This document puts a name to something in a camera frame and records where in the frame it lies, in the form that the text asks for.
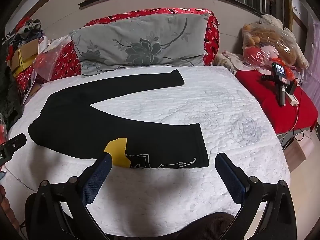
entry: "purple curtain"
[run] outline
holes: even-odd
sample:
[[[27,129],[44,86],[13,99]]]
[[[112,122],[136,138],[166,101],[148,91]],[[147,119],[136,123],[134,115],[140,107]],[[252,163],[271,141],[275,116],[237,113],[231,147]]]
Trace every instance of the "purple curtain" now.
[[[320,22],[310,14],[304,55],[309,61],[309,68],[303,74],[303,90],[320,113]]]

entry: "power adapter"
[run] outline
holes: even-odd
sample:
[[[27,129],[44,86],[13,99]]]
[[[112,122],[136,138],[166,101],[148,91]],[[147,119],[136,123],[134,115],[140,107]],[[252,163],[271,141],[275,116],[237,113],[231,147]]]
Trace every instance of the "power adapter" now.
[[[298,99],[295,97],[295,95],[290,95],[288,92],[285,93],[285,97],[289,101],[290,105],[297,106],[299,104]]]

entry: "bed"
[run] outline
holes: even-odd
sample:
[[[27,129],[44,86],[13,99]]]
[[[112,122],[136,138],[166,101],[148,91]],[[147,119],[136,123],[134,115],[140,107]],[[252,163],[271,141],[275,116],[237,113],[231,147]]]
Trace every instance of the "bed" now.
[[[38,146],[28,134],[29,125],[39,116],[48,96],[63,88],[95,80],[168,73],[174,69],[183,77],[183,86],[138,92],[92,106],[138,121],[173,125],[199,123],[209,166],[194,169],[113,166],[95,201],[87,206],[105,233],[162,236],[214,212],[235,215],[240,206],[233,202],[214,167],[215,156],[220,152],[225,152],[248,176],[255,175],[263,182],[277,183],[283,179],[290,183],[280,142],[259,103],[222,66],[151,66],[46,83],[25,105],[23,116],[10,130],[9,138],[24,133],[27,144],[14,154],[6,167],[34,191],[43,179],[60,183],[80,175],[93,164],[93,159],[77,159]],[[85,140],[86,133],[91,132],[86,130],[89,121],[87,118],[79,120],[83,123],[83,138],[79,140]]]

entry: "white cable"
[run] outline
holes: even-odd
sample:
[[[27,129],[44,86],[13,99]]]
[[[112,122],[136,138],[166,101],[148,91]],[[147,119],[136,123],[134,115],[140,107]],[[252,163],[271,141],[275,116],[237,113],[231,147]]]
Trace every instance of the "white cable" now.
[[[296,106],[296,108],[297,108],[297,119],[296,119],[296,122],[294,123],[294,126],[292,127],[292,129],[291,129],[290,131],[286,132],[285,135],[282,136],[279,140],[281,140],[282,138],[284,138],[288,133],[290,133],[290,132],[296,127],[296,124],[297,124],[298,118],[299,118],[299,108],[298,108],[298,106]]]

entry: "black pants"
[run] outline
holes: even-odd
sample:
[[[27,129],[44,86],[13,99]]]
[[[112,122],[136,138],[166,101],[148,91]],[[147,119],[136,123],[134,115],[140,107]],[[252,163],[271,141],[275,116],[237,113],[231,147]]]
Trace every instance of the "black pants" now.
[[[36,194],[31,194],[25,206],[26,231],[29,238],[31,212],[35,201]],[[65,214],[68,224],[74,235],[81,240],[81,232],[77,228],[74,220]],[[223,232],[230,225],[234,217],[227,213],[214,213],[198,219],[187,225],[182,230],[166,236],[158,237],[122,237],[106,234],[110,240],[218,240]]]
[[[127,138],[125,154],[131,168],[207,167],[209,160],[199,124],[141,122],[90,106],[131,93],[183,84],[180,73],[174,70],[69,87],[48,97],[28,132],[36,144],[76,158],[98,158],[108,142]]]

